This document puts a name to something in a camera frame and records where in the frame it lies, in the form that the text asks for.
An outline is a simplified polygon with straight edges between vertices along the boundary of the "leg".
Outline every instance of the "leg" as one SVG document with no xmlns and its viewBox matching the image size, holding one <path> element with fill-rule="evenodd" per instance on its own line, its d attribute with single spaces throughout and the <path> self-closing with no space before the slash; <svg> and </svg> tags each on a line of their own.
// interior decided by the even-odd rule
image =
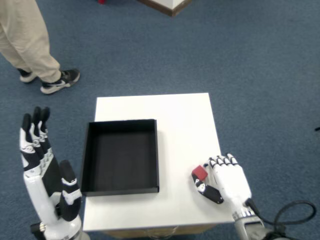
<svg viewBox="0 0 320 240">
<path fill-rule="evenodd" d="M 0 24 L 0 53 L 4 58 L 10 62 L 16 69 L 22 69 L 28 73 L 31 72 L 30 67 L 22 59 L 22 57 L 17 53 L 16 49 L 9 42 L 1 24 Z"/>
<path fill-rule="evenodd" d="M 47 27 L 35 0 L 1 0 L 0 23 L 32 72 L 47 83 L 59 80 L 60 65 L 50 55 Z"/>
</svg>

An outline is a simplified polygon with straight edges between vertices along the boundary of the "white table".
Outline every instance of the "white table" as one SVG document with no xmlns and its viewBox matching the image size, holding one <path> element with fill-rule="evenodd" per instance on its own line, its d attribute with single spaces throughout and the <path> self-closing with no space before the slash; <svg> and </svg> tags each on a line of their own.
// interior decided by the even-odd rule
<svg viewBox="0 0 320 240">
<path fill-rule="evenodd" d="M 208 93 L 98 97 L 95 121 L 156 119 L 159 193 L 87 197 L 84 231 L 232 222 L 224 204 L 200 195 L 191 171 L 220 147 Z"/>
</svg>

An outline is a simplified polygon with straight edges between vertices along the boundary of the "black tray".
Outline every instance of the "black tray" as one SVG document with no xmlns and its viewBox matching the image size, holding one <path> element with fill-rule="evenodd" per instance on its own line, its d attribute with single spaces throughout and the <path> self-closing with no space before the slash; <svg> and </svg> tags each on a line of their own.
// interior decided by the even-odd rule
<svg viewBox="0 0 320 240">
<path fill-rule="evenodd" d="M 90 122 L 80 179 L 88 197 L 158 193 L 157 121 Z"/>
</svg>

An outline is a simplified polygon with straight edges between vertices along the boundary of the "shoe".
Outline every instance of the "shoe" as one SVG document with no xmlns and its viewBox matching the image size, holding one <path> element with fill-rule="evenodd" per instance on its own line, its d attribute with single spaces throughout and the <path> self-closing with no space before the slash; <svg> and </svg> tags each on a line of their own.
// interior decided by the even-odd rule
<svg viewBox="0 0 320 240">
<path fill-rule="evenodd" d="M 58 81 L 53 83 L 48 83 L 42 81 L 41 92 L 44 94 L 53 94 L 60 89 L 69 88 L 75 84 L 80 78 L 80 72 L 78 69 L 71 69 L 66 71 L 61 71 L 61 77 Z"/>
<path fill-rule="evenodd" d="M 33 72 L 27 72 L 27 71 L 22 70 L 20 68 L 18 68 L 17 70 L 21 74 L 20 81 L 25 84 L 32 82 L 37 77 L 37 75 L 34 74 Z"/>
</svg>

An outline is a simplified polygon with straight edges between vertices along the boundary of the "red cube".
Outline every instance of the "red cube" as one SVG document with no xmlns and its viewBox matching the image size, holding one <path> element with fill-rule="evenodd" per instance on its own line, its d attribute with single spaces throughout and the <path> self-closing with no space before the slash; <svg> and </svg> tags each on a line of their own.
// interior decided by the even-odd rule
<svg viewBox="0 0 320 240">
<path fill-rule="evenodd" d="M 192 174 L 196 175 L 196 177 L 202 182 L 208 176 L 207 171 L 201 165 L 199 165 L 195 169 L 193 169 Z"/>
</svg>

